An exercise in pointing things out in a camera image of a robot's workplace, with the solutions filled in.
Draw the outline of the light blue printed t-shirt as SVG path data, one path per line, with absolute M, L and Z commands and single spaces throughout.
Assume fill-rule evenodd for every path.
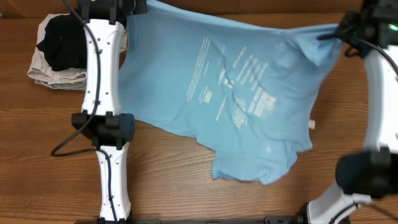
M 148 1 L 130 16 L 122 111 L 215 153 L 214 178 L 270 184 L 312 148 L 310 113 L 343 44 L 336 24 L 275 29 Z

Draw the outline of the grey folded garment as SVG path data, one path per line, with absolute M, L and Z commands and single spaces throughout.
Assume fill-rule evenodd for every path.
M 74 83 L 48 83 L 41 80 L 35 80 L 36 84 L 46 86 L 54 90 L 86 90 L 86 81 L 74 82 Z

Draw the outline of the beige folded garment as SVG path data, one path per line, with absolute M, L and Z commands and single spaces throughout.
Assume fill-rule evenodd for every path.
M 66 16 L 68 14 L 48 14 L 47 17 L 39 24 L 37 31 L 37 42 L 39 44 L 44 40 L 46 31 L 45 28 L 49 21 L 54 17 Z M 121 42 L 119 52 L 127 50 L 127 31 L 124 30 L 123 39 Z M 41 52 L 37 47 L 32 57 L 27 75 L 34 80 L 38 80 L 39 83 L 47 83 L 48 85 L 53 84 L 64 84 L 64 83 L 78 83 L 86 81 L 86 70 L 81 68 L 68 68 L 59 72 L 55 72 L 50 68 L 47 63 L 44 53 Z

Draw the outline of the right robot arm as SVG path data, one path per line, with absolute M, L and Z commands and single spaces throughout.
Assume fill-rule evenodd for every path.
M 337 30 L 318 36 L 339 39 L 364 61 L 368 79 L 368 126 L 363 152 L 339 158 L 336 182 L 294 216 L 264 223 L 349 223 L 349 215 L 373 200 L 397 193 L 397 0 L 364 1 L 345 14 Z

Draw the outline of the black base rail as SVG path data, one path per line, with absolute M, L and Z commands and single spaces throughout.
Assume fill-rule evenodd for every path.
M 263 219 L 232 219 L 232 220 L 174 220 L 138 219 L 118 221 L 118 224 L 294 224 L 294 216 L 268 216 Z

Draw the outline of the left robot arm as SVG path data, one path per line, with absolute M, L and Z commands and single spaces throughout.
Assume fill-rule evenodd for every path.
M 72 125 L 91 140 L 101 175 L 98 223 L 132 223 L 127 193 L 127 152 L 135 119 L 119 99 L 119 53 L 129 16 L 145 14 L 146 0 L 80 1 L 86 38 L 86 89 Z

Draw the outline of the black folded garment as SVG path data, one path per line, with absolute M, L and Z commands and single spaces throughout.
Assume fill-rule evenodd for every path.
M 53 71 L 87 68 L 85 31 L 74 15 L 60 15 L 49 20 L 44 39 L 36 47 Z

